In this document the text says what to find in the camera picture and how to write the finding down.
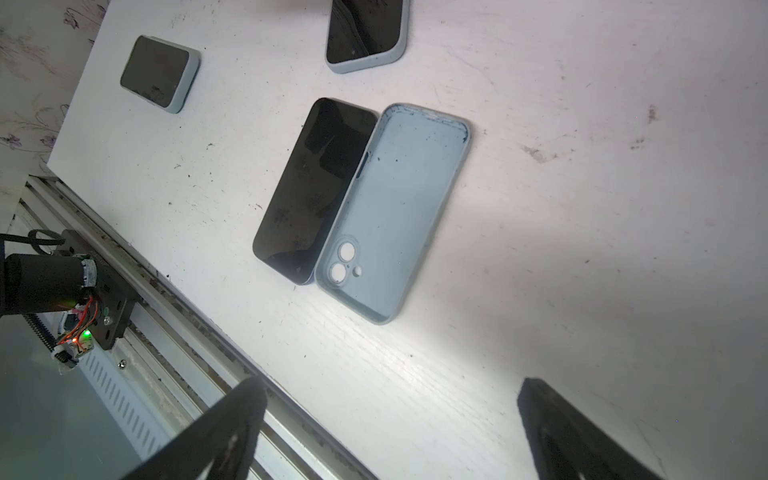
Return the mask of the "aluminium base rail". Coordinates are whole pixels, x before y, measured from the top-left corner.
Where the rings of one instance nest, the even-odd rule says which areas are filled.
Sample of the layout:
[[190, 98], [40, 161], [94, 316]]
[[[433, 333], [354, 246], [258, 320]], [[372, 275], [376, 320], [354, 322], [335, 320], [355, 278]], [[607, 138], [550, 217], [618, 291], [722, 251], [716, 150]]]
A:
[[[151, 263], [69, 187], [52, 176], [27, 178], [20, 207], [31, 223], [74, 230], [136, 291], [138, 300], [116, 351], [136, 356], [151, 385], [176, 410], [196, 412], [259, 369]], [[269, 378], [267, 407], [252, 473], [260, 479], [371, 479], [373, 473]]]

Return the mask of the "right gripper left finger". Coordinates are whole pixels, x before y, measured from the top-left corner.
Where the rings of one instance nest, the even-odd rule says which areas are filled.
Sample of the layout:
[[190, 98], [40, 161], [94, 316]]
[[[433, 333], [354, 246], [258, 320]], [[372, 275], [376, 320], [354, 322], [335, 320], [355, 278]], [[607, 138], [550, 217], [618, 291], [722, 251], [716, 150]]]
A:
[[254, 461], [267, 396], [243, 380], [127, 479], [246, 479]]

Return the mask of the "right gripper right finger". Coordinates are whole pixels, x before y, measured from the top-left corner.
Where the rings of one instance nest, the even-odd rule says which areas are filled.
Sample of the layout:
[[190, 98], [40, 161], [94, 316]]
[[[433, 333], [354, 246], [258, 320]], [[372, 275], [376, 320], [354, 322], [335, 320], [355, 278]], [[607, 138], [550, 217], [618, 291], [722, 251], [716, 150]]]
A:
[[518, 410], [541, 479], [656, 479], [548, 383], [526, 378]]

